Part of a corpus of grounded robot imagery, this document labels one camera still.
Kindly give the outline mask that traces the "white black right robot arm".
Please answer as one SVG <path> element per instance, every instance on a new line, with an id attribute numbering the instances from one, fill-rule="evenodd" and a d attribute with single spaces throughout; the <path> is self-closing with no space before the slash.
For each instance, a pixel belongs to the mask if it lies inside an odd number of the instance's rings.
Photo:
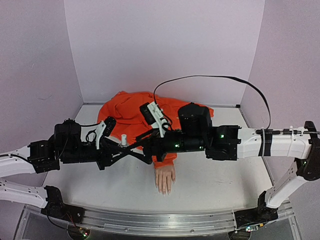
<path id="1" fill-rule="evenodd" d="M 162 161 L 168 153 L 204 151 L 208 159 L 235 161 L 250 157 L 290 157 L 293 164 L 284 176 L 258 199 L 259 214 L 274 212 L 306 182 L 320 177 L 320 138 L 312 121 L 303 127 L 273 130 L 238 125 L 213 126 L 205 106 L 189 103 L 178 110 L 179 130 L 168 130 L 157 104 L 146 103 L 140 112 L 152 129 L 124 148 L 126 154 L 142 147 L 136 157 L 145 163 Z"/>

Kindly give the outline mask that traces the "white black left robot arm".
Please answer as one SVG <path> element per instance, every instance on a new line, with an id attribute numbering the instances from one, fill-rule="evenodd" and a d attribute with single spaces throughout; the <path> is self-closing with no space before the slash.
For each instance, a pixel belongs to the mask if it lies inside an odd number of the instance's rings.
<path id="1" fill-rule="evenodd" d="M 151 164 L 149 150 L 137 153 L 133 150 L 147 145 L 147 140 L 139 136 L 131 145 L 120 144 L 109 139 L 116 120 L 106 120 L 91 125 L 93 140 L 82 141 L 83 125 L 73 119 L 56 124 L 54 133 L 48 140 L 40 140 L 15 151 L 0 155 L 0 176 L 9 177 L 19 174 L 40 174 L 60 170 L 60 164 L 96 163 L 99 170 L 112 166 L 126 156 Z M 49 210 L 56 218 L 64 218 L 68 213 L 61 191 L 54 186 L 41 189 L 28 186 L 0 184 L 1 198 L 16 203 L 24 203 Z"/>

